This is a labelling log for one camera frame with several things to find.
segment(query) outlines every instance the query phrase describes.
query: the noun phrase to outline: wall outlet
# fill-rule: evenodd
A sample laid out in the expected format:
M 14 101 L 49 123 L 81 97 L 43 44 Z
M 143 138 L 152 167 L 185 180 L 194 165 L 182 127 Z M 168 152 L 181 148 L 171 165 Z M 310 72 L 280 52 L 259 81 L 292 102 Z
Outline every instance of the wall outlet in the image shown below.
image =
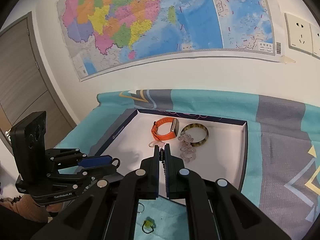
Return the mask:
M 313 45 L 313 56 L 320 58 L 320 28 L 312 24 L 311 34 L 312 34 L 312 45 Z
M 288 13 L 284 16 L 288 28 L 289 47 L 312 54 L 310 23 Z

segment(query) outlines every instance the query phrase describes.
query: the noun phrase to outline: teal bedsheet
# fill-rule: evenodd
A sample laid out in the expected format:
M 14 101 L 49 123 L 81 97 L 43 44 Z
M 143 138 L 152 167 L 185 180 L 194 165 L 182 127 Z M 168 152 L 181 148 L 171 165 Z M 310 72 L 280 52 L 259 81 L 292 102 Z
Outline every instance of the teal bedsheet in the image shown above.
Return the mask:
M 123 91 L 99 94 L 97 100 L 100 105 L 58 148 L 79 148 L 94 155 L 108 129 L 131 108 L 246 120 L 248 157 L 241 192 L 293 240 L 301 240 L 318 216 L 320 159 L 316 156 L 320 154 L 320 108 L 279 98 L 212 90 Z M 188 237 L 185 207 L 163 198 L 145 201 L 145 206 L 137 218 L 135 239 Z M 146 235 L 141 222 L 149 214 L 157 228 Z

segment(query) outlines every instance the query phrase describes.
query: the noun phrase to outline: screw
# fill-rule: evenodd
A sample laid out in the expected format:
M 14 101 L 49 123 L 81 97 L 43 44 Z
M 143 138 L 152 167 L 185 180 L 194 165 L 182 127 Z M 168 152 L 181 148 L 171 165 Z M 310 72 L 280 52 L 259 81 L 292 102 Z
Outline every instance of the screw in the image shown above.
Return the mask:
M 188 170 L 188 169 L 181 169 L 181 170 L 179 171 L 179 173 L 180 173 L 181 175 L 188 175 L 188 174 L 189 174 L 189 170 Z
M 137 174 L 138 176 L 143 176 L 144 174 L 146 174 L 146 171 L 143 170 L 143 169 L 138 169 L 138 170 L 136 170 L 136 174 Z
M 108 182 L 104 179 L 101 179 L 97 182 L 98 187 L 105 187 L 108 184 Z
M 228 182 L 225 179 L 219 179 L 217 183 L 220 187 L 225 187 L 228 185 Z

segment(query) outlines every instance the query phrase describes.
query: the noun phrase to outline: barcode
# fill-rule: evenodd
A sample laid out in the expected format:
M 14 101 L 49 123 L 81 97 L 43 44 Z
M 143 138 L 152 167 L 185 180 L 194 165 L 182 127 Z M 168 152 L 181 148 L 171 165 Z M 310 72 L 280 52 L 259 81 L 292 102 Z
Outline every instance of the barcode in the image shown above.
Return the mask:
M 281 43 L 277 42 L 277 54 L 281 54 Z

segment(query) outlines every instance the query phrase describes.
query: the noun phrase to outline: black cord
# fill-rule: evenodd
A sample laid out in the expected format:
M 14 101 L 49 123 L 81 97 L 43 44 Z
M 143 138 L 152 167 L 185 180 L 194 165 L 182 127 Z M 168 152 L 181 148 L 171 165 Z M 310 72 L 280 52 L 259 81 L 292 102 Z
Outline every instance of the black cord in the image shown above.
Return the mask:
M 153 228 L 153 226 L 150 226 L 151 229 L 152 229 L 152 231 L 150 231 L 150 232 L 144 231 L 143 227 L 144 227 L 145 223 L 146 223 L 146 221 L 144 221 L 144 222 L 143 222 L 143 225 L 142 225 L 142 231 L 143 231 L 145 234 L 150 234 L 150 233 L 152 233 L 153 231 L 155 231 L 154 228 Z

